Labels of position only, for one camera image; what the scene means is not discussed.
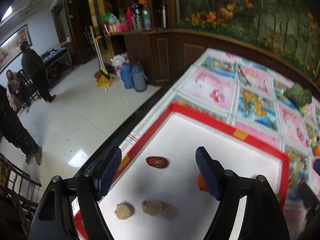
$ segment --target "white wall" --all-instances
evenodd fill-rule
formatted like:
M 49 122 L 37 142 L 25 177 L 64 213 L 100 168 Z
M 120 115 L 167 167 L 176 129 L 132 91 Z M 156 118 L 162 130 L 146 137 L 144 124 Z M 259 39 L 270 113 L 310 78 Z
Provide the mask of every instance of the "white wall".
M 59 44 L 52 13 L 48 8 L 40 9 L 34 14 L 27 16 L 5 33 L 2 33 L 0 29 L 0 44 L 5 42 L 12 34 L 25 24 L 28 24 L 29 34 L 32 41 L 31 48 L 39 55 Z M 7 87 L 7 77 L 5 73 L 8 69 L 16 72 L 22 68 L 21 57 L 22 55 L 17 57 L 0 74 L 0 85 Z

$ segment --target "black jacket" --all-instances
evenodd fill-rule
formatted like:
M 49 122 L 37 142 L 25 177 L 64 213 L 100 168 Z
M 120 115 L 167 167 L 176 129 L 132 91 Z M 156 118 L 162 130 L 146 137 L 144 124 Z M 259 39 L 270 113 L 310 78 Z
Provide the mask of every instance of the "black jacket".
M 41 57 L 33 49 L 25 49 L 23 51 L 21 65 L 30 78 L 32 78 L 39 69 L 45 69 Z

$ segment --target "gray thermos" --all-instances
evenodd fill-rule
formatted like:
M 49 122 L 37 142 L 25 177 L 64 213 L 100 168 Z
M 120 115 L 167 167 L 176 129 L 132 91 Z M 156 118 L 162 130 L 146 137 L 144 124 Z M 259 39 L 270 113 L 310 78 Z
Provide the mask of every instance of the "gray thermos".
M 147 89 L 148 78 L 144 74 L 143 67 L 139 63 L 133 65 L 132 70 L 133 87 L 137 92 L 143 92 Z

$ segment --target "cabinet door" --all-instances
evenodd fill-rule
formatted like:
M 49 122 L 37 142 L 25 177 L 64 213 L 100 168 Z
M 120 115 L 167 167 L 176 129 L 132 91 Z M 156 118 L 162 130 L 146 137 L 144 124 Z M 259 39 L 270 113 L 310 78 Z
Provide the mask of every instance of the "cabinet door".
M 150 35 L 141 33 L 124 36 L 124 43 L 130 64 L 139 62 L 148 78 L 148 84 L 156 85 Z
M 151 35 L 153 64 L 156 82 L 168 82 L 179 72 L 179 55 L 176 51 L 176 39 L 172 33 Z

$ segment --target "ceiling light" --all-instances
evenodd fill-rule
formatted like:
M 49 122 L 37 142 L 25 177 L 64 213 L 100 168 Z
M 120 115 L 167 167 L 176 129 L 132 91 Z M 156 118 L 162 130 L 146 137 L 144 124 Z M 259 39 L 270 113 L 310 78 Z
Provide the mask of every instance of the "ceiling light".
M 3 16 L 1 21 L 6 19 L 11 13 L 12 13 L 12 6 L 10 6 L 9 9 L 5 12 L 5 14 L 4 14 L 4 16 Z

